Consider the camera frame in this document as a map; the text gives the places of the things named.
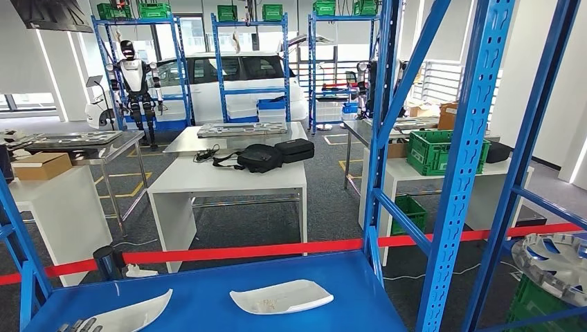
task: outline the robot leg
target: robot leg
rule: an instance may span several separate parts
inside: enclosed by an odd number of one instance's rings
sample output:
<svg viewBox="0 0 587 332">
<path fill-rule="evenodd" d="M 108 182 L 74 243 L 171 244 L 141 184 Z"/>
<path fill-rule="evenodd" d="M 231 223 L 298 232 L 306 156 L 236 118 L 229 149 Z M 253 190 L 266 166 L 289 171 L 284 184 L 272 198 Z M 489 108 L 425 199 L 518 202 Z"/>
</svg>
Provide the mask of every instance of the robot leg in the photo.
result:
<svg viewBox="0 0 587 332">
<path fill-rule="evenodd" d="M 144 131 L 145 128 L 143 127 L 143 117 L 141 116 L 141 106 L 138 104 L 138 98 L 136 95 L 129 95 L 129 106 L 130 106 L 130 117 L 134 120 L 136 128 L 138 130 Z M 141 144 L 147 144 L 147 138 L 143 136 L 141 138 Z"/>
<path fill-rule="evenodd" d="M 143 110 L 145 111 L 145 118 L 147 119 L 147 127 L 149 128 L 149 139 L 151 140 L 151 149 L 156 149 L 155 144 L 155 130 L 153 128 L 153 119 L 155 119 L 155 110 L 149 93 L 143 95 Z"/>
</svg>

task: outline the black bag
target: black bag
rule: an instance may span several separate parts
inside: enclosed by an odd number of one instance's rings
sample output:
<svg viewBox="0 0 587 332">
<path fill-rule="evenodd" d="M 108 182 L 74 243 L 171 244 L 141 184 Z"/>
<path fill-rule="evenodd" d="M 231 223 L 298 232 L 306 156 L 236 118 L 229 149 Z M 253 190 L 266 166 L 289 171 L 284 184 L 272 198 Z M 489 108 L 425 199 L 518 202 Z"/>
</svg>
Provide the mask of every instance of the black bag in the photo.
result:
<svg viewBox="0 0 587 332">
<path fill-rule="evenodd" d="M 220 165 L 233 155 L 237 155 L 238 165 Z M 235 169 L 248 169 L 251 173 L 265 173 L 274 168 L 281 167 L 283 156 L 275 147 L 265 144 L 253 144 L 246 147 L 243 152 L 235 152 L 224 158 L 213 158 L 212 165 L 216 167 L 234 167 Z"/>
<path fill-rule="evenodd" d="M 314 144 L 303 138 L 278 143 L 276 149 L 283 155 L 285 164 L 314 157 Z"/>
</svg>

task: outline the white desk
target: white desk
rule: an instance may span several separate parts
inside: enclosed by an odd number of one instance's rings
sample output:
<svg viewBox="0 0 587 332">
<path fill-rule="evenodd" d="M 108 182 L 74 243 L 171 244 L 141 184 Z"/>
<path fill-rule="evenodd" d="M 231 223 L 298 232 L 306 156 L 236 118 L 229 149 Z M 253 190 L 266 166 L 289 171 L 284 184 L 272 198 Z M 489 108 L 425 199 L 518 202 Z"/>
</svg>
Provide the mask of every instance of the white desk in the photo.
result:
<svg viewBox="0 0 587 332">
<path fill-rule="evenodd" d="M 214 167 L 211 161 L 194 163 L 192 156 L 178 157 L 148 192 L 163 251 L 190 247 L 196 235 L 192 197 L 297 194 L 300 236 L 302 242 L 307 242 L 307 186 L 303 162 L 284 164 L 282 168 L 259 174 Z M 167 262 L 168 271 L 177 272 L 180 265 L 180 261 Z"/>
<path fill-rule="evenodd" d="M 10 185 L 20 212 L 30 211 L 53 264 L 92 258 L 112 242 L 89 166 L 75 166 L 49 181 Z M 63 286 L 79 284 L 87 272 L 62 275 Z"/>
<path fill-rule="evenodd" d="M 483 166 L 483 173 L 477 174 L 475 182 L 473 183 L 473 192 L 471 193 L 471 200 L 469 201 L 469 209 L 467 210 L 467 217 L 465 223 L 472 230 L 486 230 L 490 229 L 494 220 L 495 210 L 501 195 L 505 176 L 509 168 L 509 159 L 500 163 L 488 164 Z M 534 168 L 528 167 L 524 186 L 526 187 L 532 176 Z M 363 150 L 363 179 L 369 176 L 369 150 Z M 429 181 L 437 183 L 442 187 L 442 179 L 444 176 L 424 176 L 420 175 L 414 167 L 408 164 L 405 158 L 388 159 L 386 163 L 386 177 L 383 182 L 383 192 L 392 200 L 395 201 L 397 185 L 409 181 Z M 363 219 L 365 218 L 365 196 L 367 186 L 361 183 L 361 205 L 359 206 L 359 225 L 363 227 Z M 513 220 L 518 219 L 518 213 L 522 206 L 523 199 L 518 200 L 516 206 L 516 213 Z M 391 234 L 392 217 L 387 210 L 381 208 L 381 218 L 379 219 L 379 236 L 388 237 Z M 388 248 L 379 249 L 379 256 L 381 257 L 381 264 L 387 264 Z"/>
</svg>

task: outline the white cable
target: white cable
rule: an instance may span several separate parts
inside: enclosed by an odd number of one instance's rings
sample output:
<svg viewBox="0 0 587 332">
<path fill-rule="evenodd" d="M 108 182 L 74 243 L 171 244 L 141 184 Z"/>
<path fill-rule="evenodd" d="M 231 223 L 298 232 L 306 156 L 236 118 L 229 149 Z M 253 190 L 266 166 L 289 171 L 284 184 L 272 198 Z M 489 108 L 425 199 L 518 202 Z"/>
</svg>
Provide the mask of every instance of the white cable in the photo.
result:
<svg viewBox="0 0 587 332">
<path fill-rule="evenodd" d="M 517 271 L 520 271 L 520 270 L 518 269 L 518 267 L 517 267 L 517 266 L 515 266 L 515 265 L 512 265 L 512 264 L 510 264 L 510 263 L 507 263 L 507 262 L 505 262 L 505 261 L 500 261 L 500 263 L 501 263 L 501 264 L 508 265 L 508 266 L 511 266 L 512 268 L 515 268 Z M 465 268 L 464 270 L 462 270 L 462 271 L 460 271 L 460 272 L 453 272 L 453 274 L 454 274 L 454 275 L 461 275 L 461 274 L 463 274 L 463 273 L 465 273 L 465 272 L 469 272 L 470 270 L 473 270 L 474 268 L 478 268 L 479 266 L 481 266 L 481 263 L 479 263 L 479 264 L 476 264 L 475 266 L 472 266 L 472 267 L 470 267 L 470 268 Z M 387 277 L 383 277 L 383 278 L 384 278 L 385 280 L 394 281 L 394 280 L 399 280 L 399 279 L 420 279 L 420 278 L 422 278 L 422 277 L 423 277 L 423 276 L 425 276 L 425 275 L 426 275 L 426 274 L 423 274 L 423 275 L 419 275 L 419 276 L 417 276 L 417 277 L 413 277 L 413 276 L 411 276 L 411 275 L 402 275 L 402 276 L 400 276 L 400 277 L 394 277 L 394 278 L 387 278 Z"/>
<path fill-rule="evenodd" d="M 112 248 L 115 248 L 115 247 L 117 247 L 117 246 L 119 246 L 121 244 L 129 244 L 131 246 L 138 247 L 138 246 L 144 246 L 145 244 L 153 243 L 153 242 L 156 242 L 156 241 L 159 241 L 159 239 L 153 239 L 151 241 L 147 241 L 147 242 L 143 242 L 143 243 L 120 242 L 120 243 L 117 243 L 114 246 L 112 246 Z"/>
</svg>

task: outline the car window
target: car window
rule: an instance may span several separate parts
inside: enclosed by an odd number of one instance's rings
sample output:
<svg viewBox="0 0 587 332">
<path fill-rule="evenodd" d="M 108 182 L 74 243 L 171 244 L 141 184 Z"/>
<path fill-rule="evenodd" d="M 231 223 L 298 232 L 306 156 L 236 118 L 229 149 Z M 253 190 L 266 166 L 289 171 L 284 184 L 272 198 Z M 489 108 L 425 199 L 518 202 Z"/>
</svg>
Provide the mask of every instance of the car window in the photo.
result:
<svg viewBox="0 0 587 332">
<path fill-rule="evenodd" d="M 208 58 L 211 82 L 218 82 L 216 58 Z M 241 79 L 241 68 L 238 57 L 222 57 L 222 76 L 225 82 Z"/>
<path fill-rule="evenodd" d="M 167 62 L 158 67 L 161 87 L 179 85 L 179 72 L 176 62 Z"/>
<path fill-rule="evenodd" d="M 277 55 L 268 57 L 243 57 L 242 62 L 248 80 L 283 78 L 282 62 Z"/>
</svg>

